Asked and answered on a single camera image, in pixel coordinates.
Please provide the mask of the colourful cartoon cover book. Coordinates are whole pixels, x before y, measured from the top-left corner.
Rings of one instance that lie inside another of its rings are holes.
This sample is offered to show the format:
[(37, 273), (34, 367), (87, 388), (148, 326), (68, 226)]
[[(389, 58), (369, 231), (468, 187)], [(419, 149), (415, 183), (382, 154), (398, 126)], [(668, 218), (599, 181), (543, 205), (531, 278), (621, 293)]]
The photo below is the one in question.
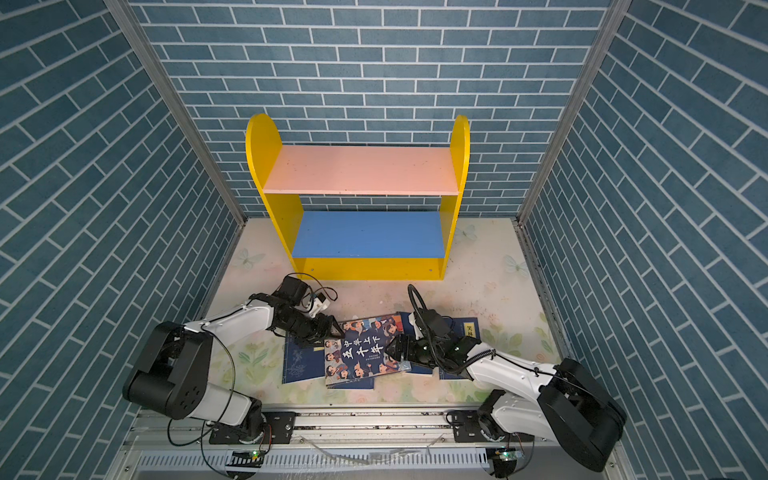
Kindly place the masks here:
[(404, 332), (400, 314), (349, 320), (340, 323), (341, 338), (324, 341), (325, 385), (337, 387), (355, 381), (412, 370), (409, 361), (400, 361), (386, 348)]

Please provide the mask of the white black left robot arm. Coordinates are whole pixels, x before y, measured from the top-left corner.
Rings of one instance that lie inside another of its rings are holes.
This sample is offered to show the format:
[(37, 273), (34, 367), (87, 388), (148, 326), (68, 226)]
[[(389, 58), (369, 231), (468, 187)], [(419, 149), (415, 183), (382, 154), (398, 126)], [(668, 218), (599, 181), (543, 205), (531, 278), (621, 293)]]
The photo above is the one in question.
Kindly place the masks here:
[(172, 420), (195, 418), (232, 427), (247, 441), (262, 434), (259, 400), (209, 380), (216, 347), (226, 351), (241, 338), (282, 330), (301, 345), (343, 337), (332, 315), (300, 310), (291, 299), (253, 294), (234, 311), (186, 324), (163, 322), (150, 333), (123, 386), (123, 397)]

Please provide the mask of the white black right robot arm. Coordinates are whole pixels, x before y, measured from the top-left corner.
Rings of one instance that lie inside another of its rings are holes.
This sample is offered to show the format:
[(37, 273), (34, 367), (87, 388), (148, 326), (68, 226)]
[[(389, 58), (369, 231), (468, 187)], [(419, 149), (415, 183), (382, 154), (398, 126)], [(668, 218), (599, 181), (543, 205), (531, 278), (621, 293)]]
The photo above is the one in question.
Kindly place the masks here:
[(557, 442), (581, 466), (601, 472), (621, 439), (627, 414), (579, 362), (526, 361), (470, 336), (399, 334), (386, 347), (396, 360), (438, 367), (492, 390), (477, 410), (491, 441), (525, 433)]

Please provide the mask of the blue book far left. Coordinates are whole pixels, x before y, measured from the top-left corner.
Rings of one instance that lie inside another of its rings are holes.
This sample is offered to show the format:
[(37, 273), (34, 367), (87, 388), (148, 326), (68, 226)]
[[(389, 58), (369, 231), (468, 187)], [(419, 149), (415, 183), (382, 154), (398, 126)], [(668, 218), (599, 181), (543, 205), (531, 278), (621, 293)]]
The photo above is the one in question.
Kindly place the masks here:
[(282, 382), (290, 384), (324, 377), (324, 347), (301, 347), (293, 336), (288, 336), (284, 344)]

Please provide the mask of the yellow pink blue bookshelf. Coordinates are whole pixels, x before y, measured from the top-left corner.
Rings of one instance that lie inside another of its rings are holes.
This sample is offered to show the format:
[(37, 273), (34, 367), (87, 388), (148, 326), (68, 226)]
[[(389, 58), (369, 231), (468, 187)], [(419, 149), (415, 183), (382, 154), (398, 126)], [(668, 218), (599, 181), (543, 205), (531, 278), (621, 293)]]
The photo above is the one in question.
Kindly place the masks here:
[[(323, 280), (439, 281), (450, 260), (470, 166), (470, 123), (446, 147), (286, 145), (266, 114), (245, 134), (253, 182), (292, 268)], [(434, 197), (433, 211), (314, 211), (324, 200)]]

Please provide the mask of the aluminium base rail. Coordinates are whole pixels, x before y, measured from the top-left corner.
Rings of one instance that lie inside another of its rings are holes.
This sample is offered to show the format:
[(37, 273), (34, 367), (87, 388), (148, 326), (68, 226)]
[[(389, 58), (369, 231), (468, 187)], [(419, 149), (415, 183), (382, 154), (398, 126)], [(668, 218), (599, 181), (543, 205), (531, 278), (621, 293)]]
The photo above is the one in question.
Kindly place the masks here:
[(622, 448), (591, 471), (555, 442), (456, 443), (449, 409), (302, 408), (284, 445), (211, 445), (201, 424), (140, 414), (109, 479), (631, 479)]

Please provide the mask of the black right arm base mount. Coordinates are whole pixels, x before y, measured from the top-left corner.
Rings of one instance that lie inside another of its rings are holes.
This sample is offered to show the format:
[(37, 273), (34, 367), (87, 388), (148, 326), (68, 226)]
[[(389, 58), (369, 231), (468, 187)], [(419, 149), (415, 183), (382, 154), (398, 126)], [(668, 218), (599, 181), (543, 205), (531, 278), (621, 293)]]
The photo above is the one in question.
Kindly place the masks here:
[(534, 440), (530, 434), (508, 433), (491, 417), (476, 410), (449, 410), (444, 415), (456, 443), (526, 443)]

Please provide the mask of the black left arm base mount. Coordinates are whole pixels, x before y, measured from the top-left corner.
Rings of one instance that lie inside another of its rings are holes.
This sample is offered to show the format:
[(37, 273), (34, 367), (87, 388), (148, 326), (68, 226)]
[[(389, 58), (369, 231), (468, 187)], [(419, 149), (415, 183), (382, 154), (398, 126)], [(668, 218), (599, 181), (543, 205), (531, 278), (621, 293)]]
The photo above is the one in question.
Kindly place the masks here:
[(259, 412), (241, 425), (215, 424), (209, 437), (211, 445), (284, 445), (293, 435), (297, 414), (289, 411)]

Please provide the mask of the aluminium left corner post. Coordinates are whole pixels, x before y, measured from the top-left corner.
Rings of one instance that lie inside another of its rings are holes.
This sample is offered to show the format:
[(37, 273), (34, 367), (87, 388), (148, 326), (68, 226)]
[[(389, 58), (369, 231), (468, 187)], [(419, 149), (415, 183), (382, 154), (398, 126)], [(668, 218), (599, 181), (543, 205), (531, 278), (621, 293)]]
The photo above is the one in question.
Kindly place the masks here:
[(146, 70), (147, 75), (175, 119), (184, 138), (196, 154), (199, 163), (213, 182), (236, 224), (242, 229), (247, 222), (247, 216), (227, 184), (129, 2), (124, 0), (105, 0), (104, 3), (141, 65)]

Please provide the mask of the aluminium corner post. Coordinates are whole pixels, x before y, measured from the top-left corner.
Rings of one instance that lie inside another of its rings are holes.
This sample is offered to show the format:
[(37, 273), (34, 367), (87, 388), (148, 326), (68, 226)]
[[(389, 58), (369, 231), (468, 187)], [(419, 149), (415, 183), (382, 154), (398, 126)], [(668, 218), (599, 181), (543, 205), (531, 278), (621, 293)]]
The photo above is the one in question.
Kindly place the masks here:
[(586, 99), (590, 87), (594, 83), (600, 66), (631, 3), (631, 0), (616, 0), (609, 4), (595, 41), (585, 58), (581, 73), (574, 84), (573, 91), (562, 111), (548, 148), (542, 156), (531, 186), (524, 198), (517, 217), (520, 227), (523, 227), (533, 214), (545, 183), (557, 162), (558, 155), (562, 151), (565, 140), (573, 127), (580, 108)]
[(196, 154), (199, 163), (213, 182), (236, 224), (242, 229), (247, 222), (247, 216), (227, 184), (129, 2), (124, 0), (105, 0), (104, 3), (141, 65), (146, 70), (147, 75), (175, 119), (184, 138)]

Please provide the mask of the aluminium right corner post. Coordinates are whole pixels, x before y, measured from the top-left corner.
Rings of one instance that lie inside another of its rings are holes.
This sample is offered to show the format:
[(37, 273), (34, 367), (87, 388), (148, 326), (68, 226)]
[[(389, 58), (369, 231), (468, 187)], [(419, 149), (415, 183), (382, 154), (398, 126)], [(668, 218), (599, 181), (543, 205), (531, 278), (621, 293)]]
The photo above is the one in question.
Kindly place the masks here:
[(609, 4), (595, 41), (585, 58), (581, 73), (574, 84), (573, 91), (562, 111), (548, 148), (542, 156), (531, 186), (524, 198), (517, 217), (520, 227), (523, 227), (533, 214), (545, 183), (557, 162), (558, 155), (562, 151), (565, 140), (573, 127), (580, 108), (586, 99), (590, 87), (594, 83), (600, 66), (631, 3), (631, 0), (616, 0)]

